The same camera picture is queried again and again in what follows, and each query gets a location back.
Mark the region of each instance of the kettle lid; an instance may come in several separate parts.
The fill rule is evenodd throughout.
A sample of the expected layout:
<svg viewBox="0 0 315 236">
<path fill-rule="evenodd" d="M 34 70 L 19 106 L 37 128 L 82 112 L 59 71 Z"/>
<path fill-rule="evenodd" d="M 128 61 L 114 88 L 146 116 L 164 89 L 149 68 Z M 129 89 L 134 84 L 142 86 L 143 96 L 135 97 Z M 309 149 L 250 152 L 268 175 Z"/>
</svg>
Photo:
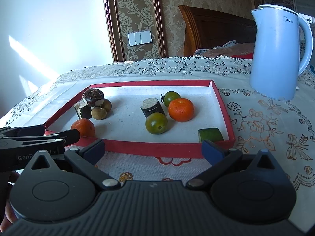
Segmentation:
<svg viewBox="0 0 315 236">
<path fill-rule="evenodd" d="M 284 10 L 284 11 L 287 11 L 287 12 L 291 12 L 295 15 L 297 15 L 297 13 L 289 8 L 286 8 L 286 7 L 283 7 L 283 6 L 280 6 L 280 5 L 274 5 L 274 4 L 262 4 L 262 5 L 259 5 L 257 7 L 258 9 L 259 8 L 274 8 L 274 9 L 278 9 L 278 10 Z"/>
</svg>

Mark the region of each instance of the light switch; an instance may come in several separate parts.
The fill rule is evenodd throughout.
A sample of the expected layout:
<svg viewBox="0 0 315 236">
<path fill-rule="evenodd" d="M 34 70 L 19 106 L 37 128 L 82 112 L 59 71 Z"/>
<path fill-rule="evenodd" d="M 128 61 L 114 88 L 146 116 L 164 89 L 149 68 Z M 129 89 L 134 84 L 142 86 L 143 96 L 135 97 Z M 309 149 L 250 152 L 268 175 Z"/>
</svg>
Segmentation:
<svg viewBox="0 0 315 236">
<path fill-rule="evenodd" d="M 140 32 L 134 33 L 136 39 L 136 45 L 141 44 Z"/>
<path fill-rule="evenodd" d="M 151 31 L 140 32 L 141 44 L 152 42 Z"/>
<path fill-rule="evenodd" d="M 128 34 L 128 40 L 129 40 L 129 46 L 135 46 L 136 44 L 136 38 L 135 33 L 129 33 Z"/>
</svg>

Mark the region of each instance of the kettle handle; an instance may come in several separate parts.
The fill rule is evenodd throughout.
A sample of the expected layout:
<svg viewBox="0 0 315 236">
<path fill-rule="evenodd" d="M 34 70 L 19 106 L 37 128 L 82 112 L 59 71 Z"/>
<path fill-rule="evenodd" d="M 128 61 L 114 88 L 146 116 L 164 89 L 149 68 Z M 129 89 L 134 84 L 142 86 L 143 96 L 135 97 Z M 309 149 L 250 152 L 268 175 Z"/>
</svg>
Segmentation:
<svg viewBox="0 0 315 236">
<path fill-rule="evenodd" d="M 299 13 L 297 15 L 299 18 L 299 25 L 302 28 L 304 32 L 304 36 L 305 36 L 305 52 L 304 52 L 302 60 L 300 61 L 300 67 L 299 67 L 299 75 L 300 75 L 305 70 L 305 68 L 309 64 L 312 57 L 313 35 L 312 35 L 310 24 Z"/>
</svg>

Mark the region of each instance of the white tablecloth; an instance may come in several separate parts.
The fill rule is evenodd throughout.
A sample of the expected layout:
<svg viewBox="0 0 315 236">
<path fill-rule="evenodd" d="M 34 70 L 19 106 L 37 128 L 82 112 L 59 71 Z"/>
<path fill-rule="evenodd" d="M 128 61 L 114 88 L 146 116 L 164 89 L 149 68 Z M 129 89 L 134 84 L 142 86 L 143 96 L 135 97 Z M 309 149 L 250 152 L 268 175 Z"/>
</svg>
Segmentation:
<svg viewBox="0 0 315 236">
<path fill-rule="evenodd" d="M 114 63 L 86 67 L 61 75 L 41 87 L 7 115 L 0 126 L 31 126 L 47 121 L 58 109 L 90 84 L 159 79 L 213 79 L 226 104 L 237 138 L 235 146 L 255 154 L 268 148 L 288 174 L 297 202 L 290 220 L 303 231 L 315 223 L 315 79 L 300 77 L 292 101 L 276 101 L 249 85 L 250 59 L 202 56 Z M 98 166 L 124 180 L 182 180 L 210 165 L 204 159 L 161 158 L 107 152 Z"/>
</svg>

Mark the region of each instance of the kettle spout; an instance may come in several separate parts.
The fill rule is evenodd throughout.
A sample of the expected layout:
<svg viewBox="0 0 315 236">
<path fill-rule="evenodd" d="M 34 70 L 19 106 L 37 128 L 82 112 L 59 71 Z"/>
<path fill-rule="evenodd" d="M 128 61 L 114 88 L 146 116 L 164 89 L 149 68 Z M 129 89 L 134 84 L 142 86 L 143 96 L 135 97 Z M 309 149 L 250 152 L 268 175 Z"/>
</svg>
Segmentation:
<svg viewBox="0 0 315 236">
<path fill-rule="evenodd" d="M 261 23 L 262 10 L 263 10 L 263 8 L 258 8 L 258 9 L 255 9 L 255 10 L 251 10 L 251 13 L 252 13 L 252 15 L 254 17 L 254 20 L 255 20 L 257 28 L 259 28 L 260 23 Z"/>
</svg>

